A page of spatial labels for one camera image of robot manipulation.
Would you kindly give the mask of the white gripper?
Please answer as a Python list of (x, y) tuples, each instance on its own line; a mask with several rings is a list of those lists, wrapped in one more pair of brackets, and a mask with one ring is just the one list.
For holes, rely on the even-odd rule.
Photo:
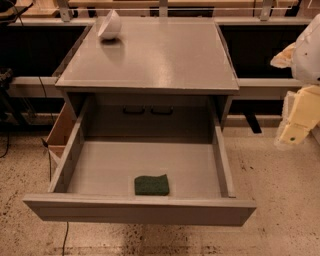
[[(295, 43), (275, 55), (270, 65), (290, 68), (296, 80), (320, 84), (320, 14), (317, 14)], [(312, 85), (297, 92), (288, 91), (284, 98), (278, 142), (298, 145), (320, 122), (320, 87)]]

